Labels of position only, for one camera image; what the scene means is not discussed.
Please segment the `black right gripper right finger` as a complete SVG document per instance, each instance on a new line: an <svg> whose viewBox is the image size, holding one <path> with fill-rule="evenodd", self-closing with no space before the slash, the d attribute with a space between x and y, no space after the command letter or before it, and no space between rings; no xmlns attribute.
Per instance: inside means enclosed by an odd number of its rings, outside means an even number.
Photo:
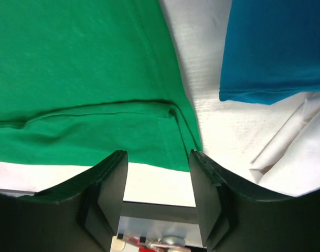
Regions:
<svg viewBox="0 0 320 252"><path fill-rule="evenodd" d="M320 251L320 189L299 197L258 186L191 151L189 168L208 251Z"/></svg>

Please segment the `green t shirt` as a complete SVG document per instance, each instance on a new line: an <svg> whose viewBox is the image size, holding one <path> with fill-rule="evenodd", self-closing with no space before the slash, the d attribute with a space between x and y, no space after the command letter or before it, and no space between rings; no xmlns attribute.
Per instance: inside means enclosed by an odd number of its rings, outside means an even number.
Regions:
<svg viewBox="0 0 320 252"><path fill-rule="evenodd" d="M0 1L0 161L189 171L197 122L158 1Z"/></svg>

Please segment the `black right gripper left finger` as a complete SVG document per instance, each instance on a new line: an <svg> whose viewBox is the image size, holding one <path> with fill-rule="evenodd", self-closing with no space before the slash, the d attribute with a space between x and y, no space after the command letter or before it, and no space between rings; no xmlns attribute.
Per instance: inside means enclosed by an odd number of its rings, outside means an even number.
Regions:
<svg viewBox="0 0 320 252"><path fill-rule="evenodd" d="M127 152L118 150L35 195L0 193L0 251L109 251L127 172Z"/></svg>

